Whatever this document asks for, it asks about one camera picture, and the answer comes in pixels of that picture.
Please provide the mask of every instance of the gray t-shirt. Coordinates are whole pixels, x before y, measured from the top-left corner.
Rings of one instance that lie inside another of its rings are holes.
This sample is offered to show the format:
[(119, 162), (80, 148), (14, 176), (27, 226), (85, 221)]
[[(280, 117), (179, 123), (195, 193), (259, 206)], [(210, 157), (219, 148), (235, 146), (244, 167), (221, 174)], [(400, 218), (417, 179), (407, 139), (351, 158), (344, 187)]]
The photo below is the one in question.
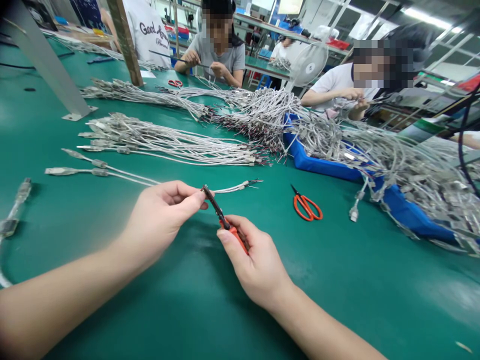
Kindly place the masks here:
[[(215, 53), (213, 44), (210, 42), (210, 37), (205, 31), (202, 31), (201, 34), (195, 36), (187, 52), (190, 50), (195, 50), (198, 53), (202, 65), (210, 66), (213, 62), (219, 62), (225, 65), (231, 74), (233, 74), (235, 70), (245, 69), (245, 44), (231, 47), (227, 52), (218, 56)], [(214, 72), (210, 68), (202, 67), (202, 69), (205, 78), (208, 79), (211, 77), (211, 80), (214, 79)]]

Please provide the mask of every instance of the orange scissors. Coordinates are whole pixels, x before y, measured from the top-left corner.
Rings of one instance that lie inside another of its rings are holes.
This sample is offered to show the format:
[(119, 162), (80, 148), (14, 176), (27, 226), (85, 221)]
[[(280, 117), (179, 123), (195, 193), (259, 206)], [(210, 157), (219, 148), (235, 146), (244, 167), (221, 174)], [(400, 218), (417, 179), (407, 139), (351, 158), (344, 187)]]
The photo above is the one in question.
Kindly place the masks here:
[(184, 84), (180, 80), (168, 80), (168, 85), (171, 85), (180, 89)]
[[(295, 211), (303, 220), (306, 221), (313, 221), (315, 220), (322, 220), (324, 218), (324, 214), (322, 210), (318, 207), (316, 203), (310, 200), (308, 197), (300, 195), (296, 188), (292, 184), (290, 184), (291, 188), (295, 192), (295, 197), (293, 198), (293, 207)], [(306, 217), (302, 212), (299, 210), (298, 203), (300, 203), (301, 207), (305, 210), (308, 217)], [(309, 206), (309, 203), (318, 211), (318, 215), (316, 215)]]

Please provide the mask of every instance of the woman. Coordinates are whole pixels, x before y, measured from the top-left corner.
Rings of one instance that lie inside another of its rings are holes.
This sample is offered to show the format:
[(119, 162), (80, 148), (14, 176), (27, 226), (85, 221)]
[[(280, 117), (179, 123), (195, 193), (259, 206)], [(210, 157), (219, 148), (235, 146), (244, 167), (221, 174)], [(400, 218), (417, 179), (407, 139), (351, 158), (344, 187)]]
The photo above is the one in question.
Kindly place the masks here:
[(334, 106), (334, 98), (356, 100), (357, 103), (351, 106), (348, 117), (351, 120), (361, 120), (370, 107), (369, 103), (379, 91), (379, 88), (374, 86), (383, 83), (384, 74), (391, 65), (391, 58), (381, 50), (369, 50), (368, 54), (366, 49), (362, 51), (362, 56), (354, 56), (354, 63), (336, 66), (318, 79), (301, 98), (302, 106), (316, 110), (329, 109)]
[[(138, 60), (155, 64), (156, 66), (171, 69), (170, 59), (150, 52), (170, 55), (170, 43), (160, 15), (152, 9), (149, 0), (123, 0), (131, 39)], [(113, 35), (113, 42), (117, 51), (121, 51), (117, 31), (109, 12), (100, 10), (101, 20)]]
[(245, 44), (235, 34), (233, 0), (203, 0), (203, 20), (206, 32), (197, 34), (177, 61), (175, 71), (186, 74), (190, 68), (202, 64), (207, 79), (220, 79), (236, 88), (242, 87), (245, 69)]
[[(270, 61), (269, 63), (275, 61), (275, 59), (279, 59), (281, 61), (287, 59), (287, 48), (294, 43), (294, 40), (289, 37), (283, 37), (280, 42), (275, 45), (273, 51), (271, 52)], [(271, 77), (271, 84), (270, 87), (275, 90), (280, 90), (282, 86), (282, 79), (278, 77)]]

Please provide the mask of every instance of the white t-shirt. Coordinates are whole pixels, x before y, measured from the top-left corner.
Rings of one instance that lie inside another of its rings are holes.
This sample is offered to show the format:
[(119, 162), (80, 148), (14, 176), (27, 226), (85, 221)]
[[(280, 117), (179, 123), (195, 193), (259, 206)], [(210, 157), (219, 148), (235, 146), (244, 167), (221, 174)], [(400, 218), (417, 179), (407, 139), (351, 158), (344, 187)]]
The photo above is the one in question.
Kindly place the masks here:
[(279, 42), (275, 47), (273, 48), (273, 51), (271, 52), (270, 59), (276, 59), (276, 58), (281, 58), (281, 59), (286, 59), (287, 58), (287, 49), (284, 48), (282, 45), (282, 42)]
[[(352, 79), (352, 66), (353, 63), (346, 63), (343, 65), (336, 66), (328, 70), (318, 81), (311, 87), (316, 93), (327, 93), (332, 90), (341, 90), (354, 88), (354, 81)], [(374, 98), (375, 94), (380, 89), (375, 88), (364, 88), (363, 93), (365, 94), (365, 99), (370, 102)], [(329, 109), (334, 106), (333, 100), (321, 103), (317, 106), (312, 106), (312, 109), (323, 110)]]
[(123, 0), (123, 6), (138, 59), (170, 69), (169, 57), (149, 51), (170, 56), (169, 36), (160, 15), (145, 0)]

